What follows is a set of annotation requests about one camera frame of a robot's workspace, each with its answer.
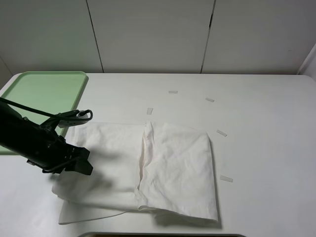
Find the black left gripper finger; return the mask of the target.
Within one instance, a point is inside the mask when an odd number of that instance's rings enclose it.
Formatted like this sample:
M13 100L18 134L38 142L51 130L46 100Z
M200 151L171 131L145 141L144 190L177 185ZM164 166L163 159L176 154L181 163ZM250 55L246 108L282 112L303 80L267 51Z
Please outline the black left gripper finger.
M65 171L77 172L83 175L91 175L93 171L93 166L88 160L75 160L69 163Z

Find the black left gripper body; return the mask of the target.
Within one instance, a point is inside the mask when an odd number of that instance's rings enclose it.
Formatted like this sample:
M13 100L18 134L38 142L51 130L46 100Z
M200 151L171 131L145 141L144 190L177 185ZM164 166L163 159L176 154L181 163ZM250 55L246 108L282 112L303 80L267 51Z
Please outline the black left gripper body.
M26 158L44 173L60 173L75 160L88 160L90 151L66 142L54 128L41 125L26 127Z

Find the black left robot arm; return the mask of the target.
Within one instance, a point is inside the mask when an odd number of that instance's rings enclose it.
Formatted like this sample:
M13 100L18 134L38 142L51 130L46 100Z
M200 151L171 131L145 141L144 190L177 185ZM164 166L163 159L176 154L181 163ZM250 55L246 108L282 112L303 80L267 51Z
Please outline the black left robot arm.
M91 110L73 110L52 115L23 105L19 108L47 116L36 124L21 116L12 108L13 102L0 103L0 144L4 148L27 159L27 163L42 169L43 173L73 171L91 175L93 166L89 163L89 150L66 142L57 134L56 127L65 128L82 125L93 117Z

